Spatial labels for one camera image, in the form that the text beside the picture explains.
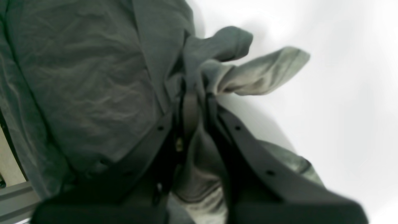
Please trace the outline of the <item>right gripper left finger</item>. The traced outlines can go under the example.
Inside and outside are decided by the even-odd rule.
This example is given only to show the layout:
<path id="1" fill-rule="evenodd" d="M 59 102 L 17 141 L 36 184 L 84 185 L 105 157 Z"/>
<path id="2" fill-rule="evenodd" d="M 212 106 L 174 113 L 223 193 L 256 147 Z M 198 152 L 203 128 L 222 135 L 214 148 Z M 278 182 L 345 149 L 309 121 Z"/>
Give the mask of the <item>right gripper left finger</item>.
<path id="1" fill-rule="evenodd" d="M 186 91 L 123 159 L 96 177 L 48 199 L 33 224 L 166 224 L 169 194 L 186 203 L 203 199 L 194 163 L 199 146 L 198 94 Z"/>

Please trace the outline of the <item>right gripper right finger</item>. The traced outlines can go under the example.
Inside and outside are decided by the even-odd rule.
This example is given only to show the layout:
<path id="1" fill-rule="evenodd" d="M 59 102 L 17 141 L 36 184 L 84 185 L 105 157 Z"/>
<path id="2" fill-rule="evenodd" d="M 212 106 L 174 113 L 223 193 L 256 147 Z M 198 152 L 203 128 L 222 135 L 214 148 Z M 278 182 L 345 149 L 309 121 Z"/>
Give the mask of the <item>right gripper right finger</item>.
<path id="1" fill-rule="evenodd" d="M 243 122 L 205 96 L 207 128 L 226 168 L 228 224 L 368 224 L 363 208 L 295 173 Z"/>

